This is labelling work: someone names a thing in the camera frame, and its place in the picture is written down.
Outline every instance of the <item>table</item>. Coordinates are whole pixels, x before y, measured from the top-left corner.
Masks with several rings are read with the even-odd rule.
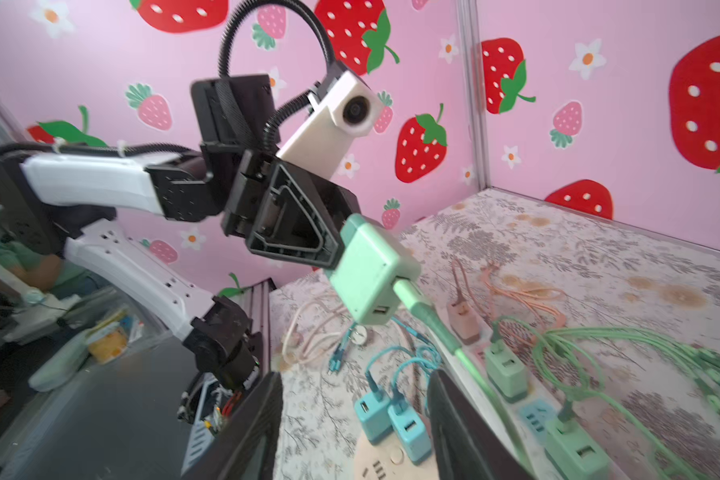
[[[440,304],[455,298],[450,259],[456,255],[480,302],[488,293],[478,275],[490,261],[501,264],[494,279],[503,287],[565,290],[565,300],[555,305],[568,326],[641,326],[720,352],[720,253],[712,250],[499,190],[450,206],[400,238],[422,262],[423,292]],[[272,341],[282,338],[301,304],[329,288],[316,272],[273,292]],[[510,300],[497,300],[496,306],[499,314],[532,319]],[[299,330],[321,318],[305,316]],[[368,390],[365,365],[384,345],[398,342],[390,328],[377,328],[375,334],[364,349],[349,351],[337,376],[329,376],[324,366],[282,373],[285,406],[276,478],[351,477],[360,431],[352,404]],[[690,382],[651,350],[623,342],[583,346],[601,362],[609,395],[692,466],[720,478],[720,417]],[[374,373],[385,382],[399,362],[385,360]],[[625,476],[657,478],[648,442],[617,412],[597,400],[578,403],[575,411]]]

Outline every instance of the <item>red strawberry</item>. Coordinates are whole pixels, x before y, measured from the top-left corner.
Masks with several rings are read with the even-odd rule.
[[[384,206],[384,213],[382,214],[382,224],[387,230],[392,230],[400,220],[400,202],[394,198],[387,200],[387,204]]]
[[[564,107],[557,111],[552,119],[554,129],[550,132],[552,141],[556,148],[567,148],[574,142],[574,136],[581,131],[584,122],[581,104],[577,101],[569,101]]]
[[[53,144],[54,138],[39,125],[27,129],[29,135],[39,144]]]
[[[610,198],[610,192],[594,180],[573,182],[552,192],[545,200],[589,215],[614,219],[614,201]]]
[[[162,240],[155,240],[150,243],[150,241],[145,238],[141,241],[141,244],[149,248],[150,253],[164,264],[172,264],[179,259],[179,253],[176,252],[176,249]]]
[[[221,0],[130,0],[144,22],[162,32],[184,33],[226,20],[230,3]]]
[[[398,136],[398,154],[394,160],[394,174],[410,184],[422,178],[445,160],[448,150],[445,129],[440,125],[443,104],[435,120],[430,114],[410,118]]]
[[[168,130],[173,124],[168,109],[168,102],[160,95],[152,94],[152,87],[144,84],[135,84],[128,87],[125,92],[128,105],[135,108],[139,120],[157,130]]]
[[[377,134],[383,134],[389,126],[389,123],[392,121],[392,97],[390,97],[387,92],[383,91],[378,94],[378,98],[384,104],[384,110],[382,110],[382,114],[373,125],[373,129],[376,130]]]
[[[536,97],[524,97],[526,71],[523,49],[511,38],[486,40],[483,49],[485,78],[485,106],[492,114],[512,110],[518,98],[534,102]]]
[[[683,57],[670,78],[672,138],[692,164],[720,173],[720,36]]]
[[[286,36],[286,8],[267,5],[256,12],[259,23],[253,24],[253,41],[265,50],[275,47],[275,40]]]
[[[326,27],[338,59],[356,74],[378,68],[384,50],[400,63],[387,46],[391,26],[383,0],[319,0],[315,14]]]

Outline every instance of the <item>white flower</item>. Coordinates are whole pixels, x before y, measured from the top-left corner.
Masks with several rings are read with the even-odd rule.
[[[592,71],[597,67],[605,65],[605,57],[600,54],[600,44],[603,41],[599,38],[593,40],[589,45],[576,44],[576,58],[570,63],[569,70],[581,73],[584,80],[588,80]]]
[[[456,46],[456,34],[452,34],[450,38],[440,39],[440,58],[445,58],[446,63],[451,63],[455,55],[459,54]]]
[[[288,86],[288,83],[280,78],[280,71],[277,67],[272,67],[272,70],[269,71],[269,86],[272,87],[272,98],[275,100],[280,96],[280,90]]]
[[[461,168],[461,181],[466,183],[467,185],[472,185],[472,179],[474,178],[474,174],[472,173],[472,167],[469,168]]]
[[[181,243],[182,248],[193,248],[194,250],[200,250],[202,244],[206,241],[206,236],[202,235],[196,226],[193,226],[188,231],[182,231],[181,237],[184,241]]]
[[[268,266],[274,266],[275,268],[282,268],[283,266],[283,262],[281,262],[280,260],[274,260],[271,258],[265,258],[264,260]]]
[[[360,164],[355,160],[355,155],[349,154],[338,166],[338,174],[346,175],[349,178],[355,177],[355,172],[360,170]]]
[[[504,155],[501,156],[501,161],[507,162],[507,165],[509,165],[509,168],[514,168],[517,164],[522,164],[523,161],[518,156],[518,148],[517,147],[508,147],[507,145],[504,146]]]
[[[67,16],[70,10],[64,2],[38,0],[38,5],[29,16],[36,22],[45,24],[45,31],[51,38],[58,38],[63,33],[74,32],[74,25]]]

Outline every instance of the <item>round power strip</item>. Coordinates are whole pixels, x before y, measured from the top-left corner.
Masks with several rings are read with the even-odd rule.
[[[373,446],[361,430],[355,447],[355,480],[439,480],[434,450],[415,466],[392,432]]]

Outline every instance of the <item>camera lens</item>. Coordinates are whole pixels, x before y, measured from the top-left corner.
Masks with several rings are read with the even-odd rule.
[[[368,116],[368,107],[365,97],[354,97],[344,107],[344,120],[350,125],[361,123]]]

